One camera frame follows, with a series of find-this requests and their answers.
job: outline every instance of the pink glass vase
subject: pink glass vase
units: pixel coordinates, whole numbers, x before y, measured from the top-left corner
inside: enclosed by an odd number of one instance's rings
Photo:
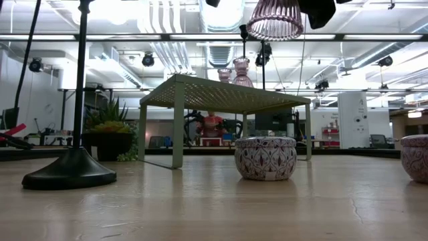
[[[217,71],[219,73],[219,79],[222,83],[230,83],[232,70],[230,69],[219,69]]]
[[[233,64],[235,65],[236,77],[232,84],[254,88],[253,82],[247,76],[249,59],[237,58],[233,61]]]
[[[253,37],[267,41],[299,37],[303,24],[298,0],[259,0],[247,31]]]

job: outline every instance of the table surface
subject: table surface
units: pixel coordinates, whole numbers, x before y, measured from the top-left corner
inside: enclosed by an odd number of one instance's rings
[[[173,108],[175,84],[185,85],[185,108],[224,113],[254,114],[310,104],[310,99],[176,74],[163,82],[140,104]]]
[[[288,181],[247,181],[233,157],[186,156],[171,171],[103,163],[110,185],[29,191],[22,177],[54,161],[0,162],[1,241],[422,241],[428,185],[401,162],[355,156],[299,161]]]

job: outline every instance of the stand leg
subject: stand leg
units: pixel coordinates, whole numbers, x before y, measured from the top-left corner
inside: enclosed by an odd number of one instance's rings
[[[138,130],[138,160],[144,161],[146,153],[146,123],[147,123],[147,105],[140,107],[140,127]]]
[[[175,84],[175,103],[174,103],[174,147],[173,147],[173,166],[180,168],[183,166],[183,128],[185,124],[185,85],[177,82]]]
[[[242,115],[242,137],[248,137],[247,114]]]
[[[306,104],[306,160],[312,158],[312,134],[310,132],[310,104]]]

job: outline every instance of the fluorescent light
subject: fluorescent light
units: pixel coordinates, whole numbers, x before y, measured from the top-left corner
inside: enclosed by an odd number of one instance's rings
[[[115,92],[140,92],[141,89],[113,89]]]
[[[153,35],[153,34],[138,34],[138,35],[95,35],[95,34],[89,34],[86,39],[88,41],[94,41],[94,40],[160,40],[160,35]]]
[[[421,34],[346,34],[346,40],[418,40]]]
[[[237,33],[212,33],[212,34],[172,34],[173,40],[242,40]]]
[[[336,36],[334,34],[302,34],[296,39],[306,39],[306,40],[326,40],[334,39]]]
[[[407,116],[409,118],[421,118],[422,117],[422,112],[419,112],[419,111],[417,111],[417,112],[409,112],[407,114]]]
[[[0,40],[28,40],[28,35],[0,35]],[[33,40],[76,40],[73,35],[33,35]]]
[[[243,46],[243,43],[196,43],[198,47],[239,47]]]

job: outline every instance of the black lamp base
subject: black lamp base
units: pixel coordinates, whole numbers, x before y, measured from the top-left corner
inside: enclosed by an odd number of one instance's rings
[[[33,190],[63,190],[96,187],[115,181],[115,171],[103,167],[81,148],[69,149],[52,164],[25,175],[22,186]]]

